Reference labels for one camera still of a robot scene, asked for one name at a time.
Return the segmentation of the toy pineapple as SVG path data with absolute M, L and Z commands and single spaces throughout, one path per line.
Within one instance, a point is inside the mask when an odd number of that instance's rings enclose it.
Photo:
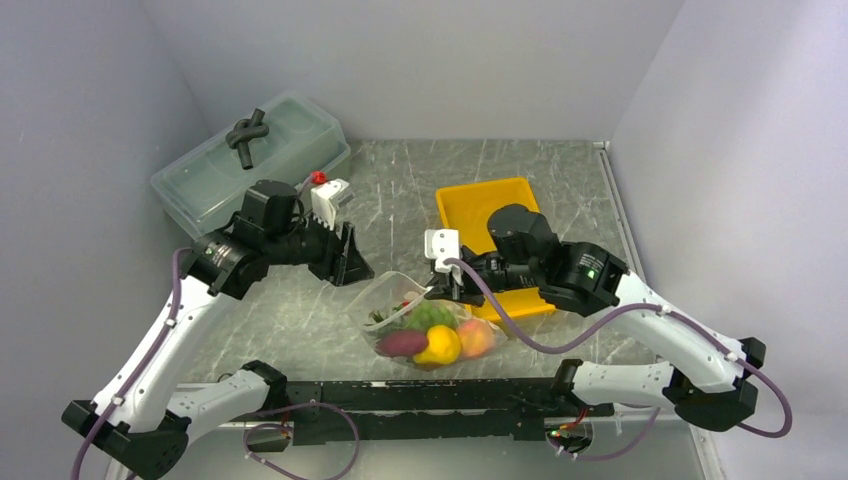
M 369 313 L 369 322 L 365 325 L 365 332 L 384 336 L 404 328 L 404 315 L 401 311 L 393 312 L 393 307 L 386 311 L 373 310 Z

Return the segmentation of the clear zip top bag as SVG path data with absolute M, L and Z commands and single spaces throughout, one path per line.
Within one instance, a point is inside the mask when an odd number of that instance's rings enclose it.
M 492 354 L 507 341 L 495 323 L 447 300 L 400 272 L 372 280 L 344 313 L 372 351 L 417 370 L 437 370 Z

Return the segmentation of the yellow plastic tray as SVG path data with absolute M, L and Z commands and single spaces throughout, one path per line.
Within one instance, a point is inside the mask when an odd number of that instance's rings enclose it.
M 477 254 L 495 249 L 486 224 L 496 210 L 510 204 L 520 204 L 533 212 L 539 210 L 531 186 L 523 177 L 443 187 L 436 191 L 435 198 L 442 225 L 458 231 L 462 244 Z M 497 293 L 495 299 L 515 321 L 554 312 L 536 288 Z

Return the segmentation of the green toy grapes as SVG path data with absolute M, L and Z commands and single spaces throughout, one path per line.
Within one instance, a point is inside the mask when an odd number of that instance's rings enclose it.
M 456 328 L 459 325 L 453 309 L 444 302 L 422 301 L 404 315 L 404 328 L 427 332 L 434 326 Z

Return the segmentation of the purple toy sweet potato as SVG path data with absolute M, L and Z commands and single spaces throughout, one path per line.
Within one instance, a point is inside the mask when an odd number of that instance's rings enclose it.
M 411 357 L 429 345 L 427 335 L 417 330 L 397 330 L 381 338 L 375 351 L 385 357 Z

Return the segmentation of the toy peach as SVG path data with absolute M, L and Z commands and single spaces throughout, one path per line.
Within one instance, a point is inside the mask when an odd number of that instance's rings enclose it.
M 459 325 L 456 333 L 460 339 L 463 359 L 480 357 L 494 349 L 497 344 L 494 329 L 483 320 L 470 319 Z

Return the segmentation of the yellow toy pear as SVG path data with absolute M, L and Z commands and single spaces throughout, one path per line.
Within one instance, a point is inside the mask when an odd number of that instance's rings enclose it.
M 462 343 L 457 332 L 445 325 L 436 325 L 426 332 L 427 347 L 413 356 L 418 365 L 450 365 L 457 361 L 462 352 Z

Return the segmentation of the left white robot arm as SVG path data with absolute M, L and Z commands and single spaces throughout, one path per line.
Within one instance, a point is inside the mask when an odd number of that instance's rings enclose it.
M 131 478 L 159 479 L 219 425 L 254 413 L 272 420 L 289 410 L 285 375 L 258 360 L 220 384 L 187 394 L 177 386 L 210 329 L 271 267 L 303 265 L 335 286 L 373 277 L 353 225 L 337 221 L 352 197 L 342 179 L 299 186 L 261 180 L 249 187 L 223 226 L 174 253 L 162 311 L 109 383 L 66 407 L 64 424 Z

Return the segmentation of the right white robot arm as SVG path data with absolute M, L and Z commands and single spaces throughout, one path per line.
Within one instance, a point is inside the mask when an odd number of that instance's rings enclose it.
M 494 249 L 481 254 L 462 245 L 455 230 L 425 233 L 429 298 L 494 305 L 499 293 L 533 289 L 546 304 L 595 317 L 658 356 L 645 365 L 564 358 L 550 391 L 557 411 L 658 407 L 715 432 L 741 427 L 754 414 L 758 391 L 750 378 L 764 361 L 761 341 L 730 338 L 686 317 L 623 260 L 593 243 L 561 240 L 544 215 L 522 205 L 496 210 L 487 230 Z

